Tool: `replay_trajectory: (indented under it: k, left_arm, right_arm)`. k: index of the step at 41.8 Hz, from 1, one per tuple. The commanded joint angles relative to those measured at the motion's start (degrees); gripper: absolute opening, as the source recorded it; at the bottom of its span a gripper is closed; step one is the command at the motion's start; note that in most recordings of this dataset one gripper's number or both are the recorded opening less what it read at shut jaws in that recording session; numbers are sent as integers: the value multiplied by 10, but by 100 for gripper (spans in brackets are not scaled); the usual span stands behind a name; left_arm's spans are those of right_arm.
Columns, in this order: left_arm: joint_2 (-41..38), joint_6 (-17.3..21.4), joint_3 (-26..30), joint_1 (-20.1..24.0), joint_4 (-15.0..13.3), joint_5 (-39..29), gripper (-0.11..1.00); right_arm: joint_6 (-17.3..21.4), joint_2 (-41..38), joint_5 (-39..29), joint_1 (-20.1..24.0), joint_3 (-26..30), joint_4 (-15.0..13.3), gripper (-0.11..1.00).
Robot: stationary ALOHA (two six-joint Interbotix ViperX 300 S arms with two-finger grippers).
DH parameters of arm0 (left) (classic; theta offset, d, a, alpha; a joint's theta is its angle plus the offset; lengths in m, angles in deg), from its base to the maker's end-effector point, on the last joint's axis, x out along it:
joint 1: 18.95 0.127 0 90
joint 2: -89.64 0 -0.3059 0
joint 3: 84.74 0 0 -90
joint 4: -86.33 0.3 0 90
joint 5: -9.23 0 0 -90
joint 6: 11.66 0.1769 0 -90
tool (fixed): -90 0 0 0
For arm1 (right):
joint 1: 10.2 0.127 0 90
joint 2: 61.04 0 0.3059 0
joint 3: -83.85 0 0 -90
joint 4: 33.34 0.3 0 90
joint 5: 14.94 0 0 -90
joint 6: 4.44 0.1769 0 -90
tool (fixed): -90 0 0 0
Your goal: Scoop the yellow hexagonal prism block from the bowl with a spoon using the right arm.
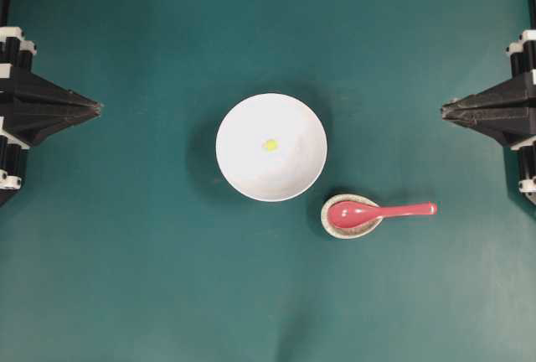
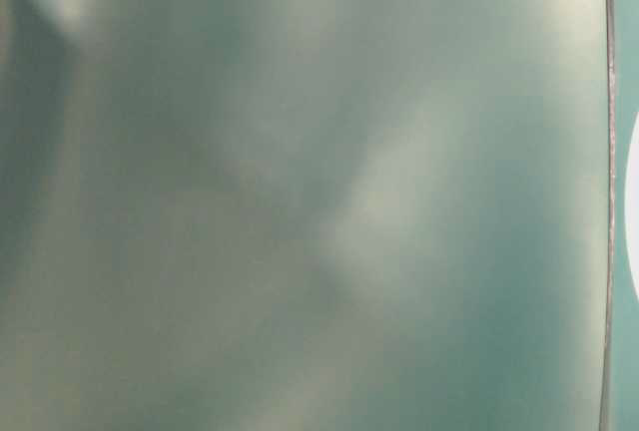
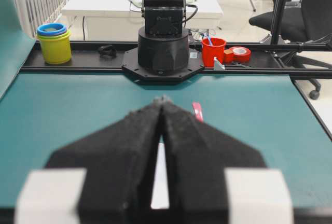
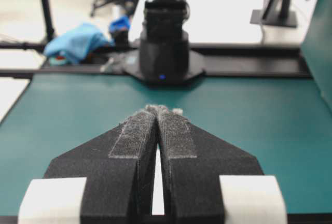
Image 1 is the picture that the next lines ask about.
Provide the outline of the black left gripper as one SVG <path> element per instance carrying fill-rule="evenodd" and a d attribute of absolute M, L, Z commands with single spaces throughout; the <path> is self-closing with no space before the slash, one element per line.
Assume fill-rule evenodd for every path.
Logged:
<path fill-rule="evenodd" d="M 101 103 L 29 72 L 36 53 L 36 45 L 26 40 L 20 27 L 1 27 L 1 206 L 23 187 L 30 147 L 101 115 Z M 17 96 L 69 105 L 39 106 L 34 114 L 16 115 L 16 135 L 16 97 L 8 86 L 14 82 L 15 70 Z"/>

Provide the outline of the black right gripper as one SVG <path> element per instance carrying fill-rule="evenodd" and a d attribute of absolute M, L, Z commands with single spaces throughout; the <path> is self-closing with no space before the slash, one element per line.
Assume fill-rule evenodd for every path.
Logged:
<path fill-rule="evenodd" d="M 535 204 L 535 30 L 524 30 L 506 48 L 512 78 L 451 101 L 442 119 L 472 129 L 517 154 L 518 191 Z M 484 109 L 518 106 L 525 109 Z"/>

